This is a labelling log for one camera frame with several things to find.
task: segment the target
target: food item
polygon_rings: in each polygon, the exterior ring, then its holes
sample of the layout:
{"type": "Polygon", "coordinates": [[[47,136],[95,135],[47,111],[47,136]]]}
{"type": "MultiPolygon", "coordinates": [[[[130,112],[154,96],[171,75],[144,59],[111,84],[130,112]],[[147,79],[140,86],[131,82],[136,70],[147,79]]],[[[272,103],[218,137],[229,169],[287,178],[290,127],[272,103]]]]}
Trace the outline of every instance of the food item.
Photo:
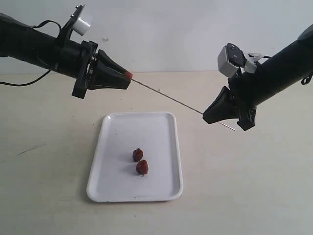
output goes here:
{"type": "Polygon", "coordinates": [[[140,148],[134,150],[133,152],[133,160],[134,162],[139,162],[142,159],[143,152],[140,148]]]}
{"type": "Polygon", "coordinates": [[[136,171],[142,176],[148,174],[148,163],[146,160],[141,160],[137,163],[136,171]]]}

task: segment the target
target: white tray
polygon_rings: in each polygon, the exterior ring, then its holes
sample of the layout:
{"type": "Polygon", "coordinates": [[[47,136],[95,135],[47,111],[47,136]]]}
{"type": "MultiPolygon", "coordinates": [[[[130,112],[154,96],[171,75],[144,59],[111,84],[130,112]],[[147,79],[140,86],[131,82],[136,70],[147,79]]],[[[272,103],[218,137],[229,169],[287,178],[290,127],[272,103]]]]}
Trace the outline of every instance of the white tray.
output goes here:
{"type": "Polygon", "coordinates": [[[110,114],[103,120],[87,195],[95,202],[169,201],[182,193],[176,119],[168,112],[110,114]],[[143,150],[147,175],[136,172],[143,150]]]}

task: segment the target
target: tray rim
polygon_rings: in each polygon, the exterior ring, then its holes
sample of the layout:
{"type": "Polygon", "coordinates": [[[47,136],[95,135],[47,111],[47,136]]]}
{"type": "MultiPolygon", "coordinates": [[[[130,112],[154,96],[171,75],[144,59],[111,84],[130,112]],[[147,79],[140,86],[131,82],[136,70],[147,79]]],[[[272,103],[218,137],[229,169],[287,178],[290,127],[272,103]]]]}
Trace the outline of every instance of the tray rim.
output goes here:
{"type": "Polygon", "coordinates": [[[179,198],[182,194],[183,191],[183,179],[182,179],[182,167],[181,167],[181,160],[180,160],[180,150],[179,150],[179,140],[178,140],[178,131],[177,131],[177,122],[176,122],[176,117],[173,113],[168,112],[168,111],[157,111],[157,112],[116,112],[116,113],[111,113],[108,114],[106,116],[103,117],[102,119],[102,124],[101,124],[101,129],[99,132],[99,137],[98,137],[98,141],[97,141],[97,146],[94,152],[94,156],[93,156],[93,160],[92,160],[92,164],[91,164],[91,168],[90,168],[90,173],[89,173],[89,178],[88,178],[88,183],[87,183],[87,187],[86,187],[86,193],[87,196],[90,200],[92,200],[93,202],[98,202],[98,203],[114,203],[114,202],[158,202],[158,201],[172,201],[175,200],[177,198],[179,198]],[[91,175],[94,171],[94,164],[95,164],[95,155],[98,151],[98,146],[99,146],[99,142],[100,142],[100,136],[105,128],[105,122],[106,119],[109,116],[114,116],[114,115],[139,115],[139,114],[168,114],[171,116],[171,118],[174,121],[174,132],[175,132],[175,139],[176,139],[176,149],[177,149],[177,162],[178,162],[178,176],[179,176],[179,190],[177,193],[168,196],[168,197],[147,197],[147,198],[132,198],[129,200],[116,200],[116,201],[103,201],[103,200],[98,200],[92,193],[90,187],[91,187],[91,175]]]}

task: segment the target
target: red tip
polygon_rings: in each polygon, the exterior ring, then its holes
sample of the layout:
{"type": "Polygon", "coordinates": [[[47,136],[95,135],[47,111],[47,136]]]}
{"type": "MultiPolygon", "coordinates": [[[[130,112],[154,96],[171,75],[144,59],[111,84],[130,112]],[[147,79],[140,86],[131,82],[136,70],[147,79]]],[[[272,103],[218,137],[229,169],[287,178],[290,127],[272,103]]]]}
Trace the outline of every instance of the red tip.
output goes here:
{"type": "Polygon", "coordinates": [[[131,72],[125,72],[125,73],[123,73],[124,74],[124,76],[126,76],[129,80],[131,80],[132,78],[133,78],[133,74],[131,73],[131,72]]]}

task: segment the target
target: white wall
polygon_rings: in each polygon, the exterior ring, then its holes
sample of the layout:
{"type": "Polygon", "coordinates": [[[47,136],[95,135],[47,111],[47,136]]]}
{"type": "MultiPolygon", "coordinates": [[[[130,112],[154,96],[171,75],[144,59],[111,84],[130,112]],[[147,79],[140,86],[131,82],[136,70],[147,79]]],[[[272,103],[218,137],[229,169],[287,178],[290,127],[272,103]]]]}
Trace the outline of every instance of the white wall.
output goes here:
{"type": "MultiPolygon", "coordinates": [[[[29,25],[46,19],[65,24],[84,3],[94,22],[83,39],[99,43],[131,71],[216,70],[227,42],[273,55],[313,23],[312,0],[3,0],[0,12],[29,25]]],[[[43,31],[57,34],[53,25],[43,31]]],[[[73,39],[82,40],[77,34],[73,39]]],[[[0,73],[42,71],[0,58],[0,73]]]]}

